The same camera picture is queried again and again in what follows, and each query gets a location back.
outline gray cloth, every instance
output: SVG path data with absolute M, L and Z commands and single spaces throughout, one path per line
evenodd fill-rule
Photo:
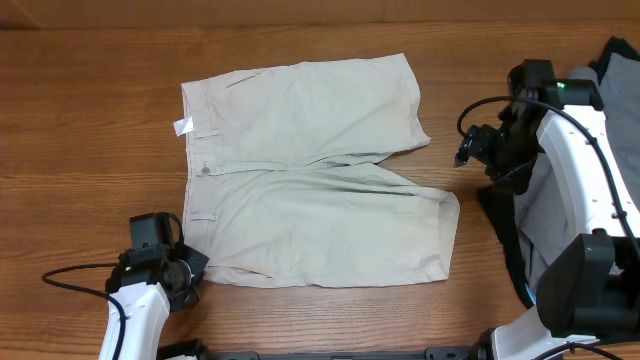
M 597 74 L 587 67 L 574 69 L 569 78 L 592 80 L 597 86 Z M 605 104 L 609 144 L 636 205 L 640 204 L 640 152 L 635 147 L 635 136 L 640 133 L 638 84 L 640 62 L 612 54 L 599 90 Z M 542 273 L 573 241 L 560 189 L 545 154 L 538 156 L 527 192 L 514 196 L 514 209 L 525 273 L 535 292 Z

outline black cable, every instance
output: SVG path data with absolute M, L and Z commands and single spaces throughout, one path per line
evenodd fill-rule
M 638 261 L 638 263 L 640 263 L 640 247 L 638 247 L 638 244 L 636 243 L 636 240 L 635 240 L 636 238 L 633 235 L 633 232 L 631 231 L 629 222 L 627 221 L 627 216 L 626 216 L 627 214 L 622 209 L 622 202 L 620 201 L 620 196 L 618 195 L 618 189 L 616 188 L 616 184 L 613 180 L 613 174 L 611 173 L 611 168 L 609 167 L 609 163 L 607 162 L 607 159 L 605 158 L 604 153 L 600 148 L 600 145 L 598 145 L 598 139 L 591 136 L 591 134 L 589 133 L 589 130 L 587 130 L 584 126 L 582 126 L 582 124 L 580 124 L 578 120 L 574 119 L 571 115 L 567 114 L 566 112 L 562 111 L 561 109 L 553 105 L 549 105 L 542 101 L 521 99 L 513 96 L 494 96 L 494 97 L 477 101 L 469 105 L 466 109 L 464 109 L 462 114 L 460 114 L 460 117 L 458 118 L 458 123 L 457 123 L 457 128 L 460 135 L 462 135 L 462 137 L 464 138 L 469 137 L 469 135 L 467 135 L 464 131 L 462 131 L 462 120 L 464 119 L 465 116 L 467 116 L 469 112 L 471 112 L 471 110 L 484 104 L 489 104 L 489 103 L 494 103 L 499 101 L 523 102 L 523 103 L 532 104 L 532 105 L 539 106 L 547 110 L 553 111 L 556 114 L 568 120 L 571 124 L 573 124 L 573 126 L 575 126 L 582 133 L 582 135 L 587 139 L 589 144 L 593 146 L 593 150 L 596 152 L 596 155 L 598 156 L 598 160 L 600 160 L 600 165 L 602 166 L 602 170 L 607 179 L 607 184 L 609 185 L 609 192 L 611 193 L 613 206 L 616 209 L 616 216 L 618 217 L 618 220 L 620 221 L 620 225 L 622 226 L 622 229 L 624 230 L 624 233 L 627 236 L 629 242 L 631 242 L 631 246 L 636 255 L 636 260 Z
M 122 349 L 122 342 L 124 341 L 124 330 L 125 330 L 126 321 L 127 321 L 127 316 L 125 315 L 124 309 L 122 308 L 122 305 L 120 305 L 118 300 L 114 299 L 113 297 L 111 297 L 111 295 L 107 293 L 85 288 L 82 286 L 69 285 L 69 284 L 65 284 L 65 283 L 61 283 L 61 282 L 49 279 L 50 276 L 67 272 L 67 271 L 72 271 L 72 270 L 115 267 L 115 266 L 118 266 L 118 264 L 88 264 L 88 265 L 69 266 L 66 268 L 49 271 L 48 273 L 42 275 L 42 281 L 44 281 L 49 285 L 53 285 L 59 288 L 79 291 L 82 293 L 91 294 L 91 295 L 101 297 L 103 299 L 107 299 L 118 309 L 118 313 L 120 314 L 120 332 L 118 333 L 118 340 L 116 341 L 116 347 L 115 347 L 115 350 L 113 351 L 113 360 L 118 360 L 118 357 L 120 356 L 120 350 Z
M 615 356 L 612 353 L 608 352 L 608 351 L 604 351 L 602 349 L 599 349 L 593 345 L 587 345 L 587 344 L 580 344 L 580 343 L 566 343 L 564 345 L 560 345 L 556 348 L 553 348 L 545 353 L 542 353 L 541 355 L 539 355 L 538 357 L 534 358 L 533 360 L 544 360 L 544 359 L 548 359 L 554 355 L 563 353 L 567 350 L 574 352 L 575 349 L 584 349 L 584 350 L 588 350 L 591 351 L 592 353 L 596 353 L 602 357 L 605 357 L 607 359 L 612 359 L 612 360 L 622 360 L 621 357 Z

